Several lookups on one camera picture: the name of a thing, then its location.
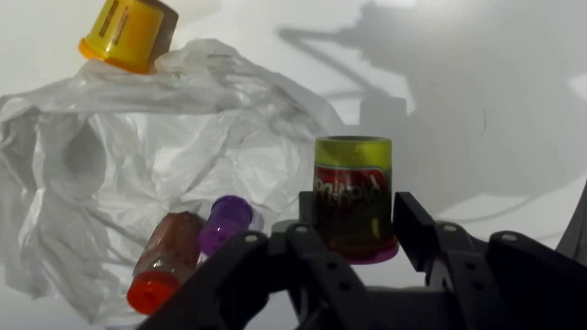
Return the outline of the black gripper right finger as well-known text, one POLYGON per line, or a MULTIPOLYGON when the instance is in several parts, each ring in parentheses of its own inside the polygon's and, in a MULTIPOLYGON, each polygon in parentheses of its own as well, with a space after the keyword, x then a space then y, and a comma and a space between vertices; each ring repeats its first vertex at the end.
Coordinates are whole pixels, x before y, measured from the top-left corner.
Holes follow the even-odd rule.
POLYGON ((534 239, 479 241, 433 221, 411 193, 395 195, 400 246, 426 285, 450 294, 466 330, 587 330, 587 268, 534 239))

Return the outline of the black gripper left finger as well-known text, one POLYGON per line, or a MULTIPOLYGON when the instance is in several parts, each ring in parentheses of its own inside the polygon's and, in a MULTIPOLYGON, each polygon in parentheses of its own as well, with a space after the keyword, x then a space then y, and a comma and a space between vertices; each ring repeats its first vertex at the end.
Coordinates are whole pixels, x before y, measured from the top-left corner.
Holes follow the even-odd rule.
POLYGON ((211 257, 138 330, 244 330, 272 294, 288 292, 299 330, 386 330, 389 320, 347 261, 314 232, 316 201, 270 237, 246 232, 211 257))

